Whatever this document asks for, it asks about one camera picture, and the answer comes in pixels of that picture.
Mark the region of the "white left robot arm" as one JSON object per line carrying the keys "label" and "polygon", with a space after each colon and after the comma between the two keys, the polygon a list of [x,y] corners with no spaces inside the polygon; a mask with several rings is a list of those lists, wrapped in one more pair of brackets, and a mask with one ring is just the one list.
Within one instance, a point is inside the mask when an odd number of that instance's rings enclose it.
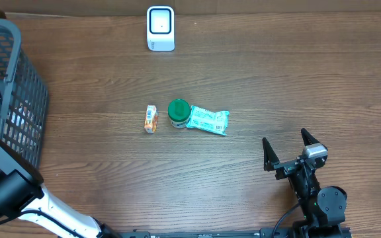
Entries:
{"label": "white left robot arm", "polygon": [[119,237],[119,233],[91,216],[83,215],[56,198],[44,186],[39,171],[17,150],[22,141],[32,143],[32,135],[41,135],[37,122],[43,114],[31,110],[30,100],[10,92],[16,107],[7,114],[8,122],[0,139],[0,225],[14,219],[38,224],[59,237]]}

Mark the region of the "small orange box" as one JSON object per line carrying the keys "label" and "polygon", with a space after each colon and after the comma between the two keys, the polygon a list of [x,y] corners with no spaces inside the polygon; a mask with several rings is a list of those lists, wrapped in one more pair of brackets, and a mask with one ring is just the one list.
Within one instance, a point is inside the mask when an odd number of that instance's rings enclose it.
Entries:
{"label": "small orange box", "polygon": [[147,133],[153,134],[157,129],[158,111],[155,105],[148,105],[146,110],[146,118],[144,129]]}

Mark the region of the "mint green wipes packet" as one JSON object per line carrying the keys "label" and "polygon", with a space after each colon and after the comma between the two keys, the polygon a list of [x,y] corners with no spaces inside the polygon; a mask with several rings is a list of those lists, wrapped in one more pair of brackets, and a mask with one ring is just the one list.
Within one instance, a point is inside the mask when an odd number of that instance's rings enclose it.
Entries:
{"label": "mint green wipes packet", "polygon": [[211,112],[207,109],[192,105],[187,128],[199,129],[213,134],[226,136],[229,111]]}

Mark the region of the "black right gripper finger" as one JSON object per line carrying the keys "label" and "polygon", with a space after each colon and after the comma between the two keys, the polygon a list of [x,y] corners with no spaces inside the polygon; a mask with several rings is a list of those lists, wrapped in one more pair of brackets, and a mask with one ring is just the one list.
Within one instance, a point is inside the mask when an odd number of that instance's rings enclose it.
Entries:
{"label": "black right gripper finger", "polygon": [[264,170],[274,171],[275,166],[280,163],[280,160],[274,152],[273,148],[271,147],[271,144],[269,143],[267,138],[263,138],[262,143],[264,153]]}
{"label": "black right gripper finger", "polygon": [[305,146],[319,143],[319,141],[313,135],[311,135],[309,131],[307,131],[307,129],[305,128],[301,129],[301,135]]}

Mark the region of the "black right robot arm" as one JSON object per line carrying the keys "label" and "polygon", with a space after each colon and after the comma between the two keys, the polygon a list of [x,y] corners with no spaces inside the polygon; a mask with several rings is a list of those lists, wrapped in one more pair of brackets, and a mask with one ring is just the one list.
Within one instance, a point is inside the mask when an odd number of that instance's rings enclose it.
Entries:
{"label": "black right robot arm", "polygon": [[261,228],[261,237],[351,237],[349,228],[341,227],[345,221],[347,193],[338,186],[322,188],[316,170],[322,168],[328,157],[328,148],[301,129],[304,141],[302,154],[296,159],[280,162],[267,138],[262,139],[264,170],[274,171],[275,178],[288,179],[297,197],[291,207],[273,228]]}

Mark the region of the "green lidded jar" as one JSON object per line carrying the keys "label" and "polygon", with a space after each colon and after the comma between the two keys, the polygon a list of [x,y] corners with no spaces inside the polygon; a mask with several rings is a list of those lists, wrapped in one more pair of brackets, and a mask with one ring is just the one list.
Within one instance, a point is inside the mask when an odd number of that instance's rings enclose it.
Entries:
{"label": "green lidded jar", "polygon": [[167,113],[171,125],[181,129],[187,126],[191,115],[191,107],[187,101],[183,99],[175,99],[170,102]]}

